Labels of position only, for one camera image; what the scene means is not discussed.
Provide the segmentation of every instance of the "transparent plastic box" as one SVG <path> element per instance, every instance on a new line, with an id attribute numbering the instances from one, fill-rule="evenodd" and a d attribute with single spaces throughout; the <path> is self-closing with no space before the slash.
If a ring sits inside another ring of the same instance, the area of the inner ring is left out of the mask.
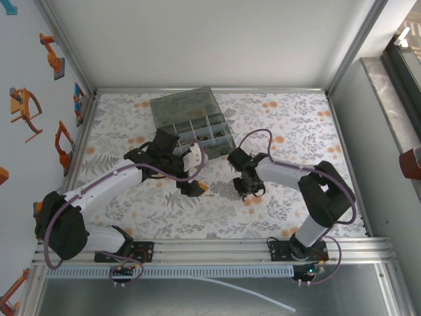
<path id="1" fill-rule="evenodd" d="M 188 150 L 196 138 L 209 159 L 229 154 L 236 146 L 230 127 L 210 88 L 175 93 L 150 100 L 155 127 L 179 135 L 175 155 Z"/>

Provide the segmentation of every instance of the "white cable tray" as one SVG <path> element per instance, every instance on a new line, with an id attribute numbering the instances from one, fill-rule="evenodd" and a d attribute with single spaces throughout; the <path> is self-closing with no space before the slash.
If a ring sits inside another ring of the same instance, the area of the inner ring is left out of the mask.
<path id="1" fill-rule="evenodd" d="M 55 271 L 48 270 L 47 278 L 108 278 L 111 267 L 81 267 L 67 266 Z M 136 276 L 141 269 L 134 269 Z M 289 278 L 294 276 L 292 265 L 272 265 L 270 267 L 243 265 L 212 265 L 212 266 L 145 266 L 142 278 Z M 118 276 L 113 278 L 132 278 L 132 276 Z"/>

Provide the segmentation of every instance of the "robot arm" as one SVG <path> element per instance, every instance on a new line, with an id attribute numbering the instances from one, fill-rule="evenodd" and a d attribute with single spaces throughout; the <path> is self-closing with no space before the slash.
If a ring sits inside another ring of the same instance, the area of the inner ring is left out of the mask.
<path id="1" fill-rule="evenodd" d="M 294 169 L 273 163 L 264 153 L 252 157 L 241 148 L 232 151 L 228 161 L 237 172 L 241 172 L 241 178 L 234 179 L 234 186 L 243 198 L 249 194 L 256 195 L 261 190 L 264 193 L 264 182 L 288 186 L 302 193 L 309 216 L 290 239 L 291 253 L 299 260 L 308 257 L 320 237 L 331 229 L 351 206 L 345 194 L 332 181 L 308 170 L 316 169 L 332 176 L 355 201 L 351 189 L 327 161 L 322 161 L 316 166 L 297 165 Z"/>
<path id="2" fill-rule="evenodd" d="M 158 174 L 146 167 L 131 167 L 134 163 L 155 167 L 179 179 L 187 178 L 188 170 L 201 164 L 202 153 L 199 146 L 194 144 L 181 157 L 177 157 L 172 154 L 177 141 L 177 136 L 157 130 L 152 142 L 129 151 L 115 167 L 99 178 L 64 195 L 57 192 L 46 195 L 42 203 L 34 204 L 37 237 L 44 240 L 54 214 L 72 200 L 57 217 L 49 239 L 49 247 L 61 259 L 71 259 L 81 251 L 107 251 L 123 257 L 129 256 L 133 238 L 120 227 L 86 226 L 85 222 L 119 193 Z M 206 186 L 196 180 L 177 181 L 176 186 L 182 194 L 190 197 L 200 196 L 207 190 Z"/>

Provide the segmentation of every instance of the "floral tablecloth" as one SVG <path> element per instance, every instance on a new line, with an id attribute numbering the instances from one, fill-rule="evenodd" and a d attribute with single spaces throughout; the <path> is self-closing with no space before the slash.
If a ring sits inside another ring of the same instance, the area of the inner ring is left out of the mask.
<path id="1" fill-rule="evenodd" d="M 123 154 L 152 140 L 155 125 L 149 100 L 163 94 L 104 94 L 97 108 L 77 186 L 111 168 Z M 272 155 L 293 163 L 331 162 L 351 186 L 328 102 L 312 94 L 215 94 L 238 145 L 246 133 L 269 128 Z M 251 136 L 243 148 L 265 152 L 265 133 Z M 237 177 L 226 156 L 213 159 L 198 176 L 209 187 L 201 197 L 179 193 L 168 179 L 147 180 L 97 210 L 88 224 L 116 224 L 134 238 L 267 238 L 291 236 L 308 215 L 301 194 L 266 184 L 266 194 L 245 201 L 237 195 Z M 351 217 L 351 210 L 344 219 Z M 349 226 L 336 225 L 333 236 L 364 236 L 360 216 Z"/>

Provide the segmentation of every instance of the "white cable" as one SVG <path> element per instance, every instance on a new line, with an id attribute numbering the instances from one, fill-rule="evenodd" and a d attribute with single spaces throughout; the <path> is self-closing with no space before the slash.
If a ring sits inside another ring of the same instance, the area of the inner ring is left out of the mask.
<path id="1" fill-rule="evenodd" d="M 239 290 L 239 291 L 242 291 L 242 292 L 245 292 L 245 293 L 249 293 L 251 295 L 257 296 L 258 298 L 262 298 L 262 299 L 264 299 L 264 300 L 266 300 L 266 301 L 268 301 L 270 303 L 273 303 L 273 304 L 275 304 L 277 306 L 280 306 L 282 308 L 288 309 L 289 311 L 292 311 L 293 313 L 295 313 L 295 308 L 292 308 L 292 307 L 290 307 L 288 305 L 285 305 L 285 304 L 283 304 L 281 302 L 278 302 L 276 300 L 273 300 L 272 298 L 268 298 L 267 296 L 264 296 L 264 295 L 259 294 L 257 292 L 248 290 L 246 288 L 240 288 L 239 286 L 236 286 L 236 285 L 233 285 L 233 284 L 230 284 L 230 283 L 225 283 L 225 282 L 218 281 L 218 280 L 214 280 L 213 278 L 201 278 L 201 277 L 198 277 L 198 276 L 189 276 L 187 278 L 190 278 L 192 280 L 199 280 L 199 281 L 216 283 L 216 284 L 219 284 L 219 285 L 227 286 L 228 288 L 233 288 L 235 290 Z"/>

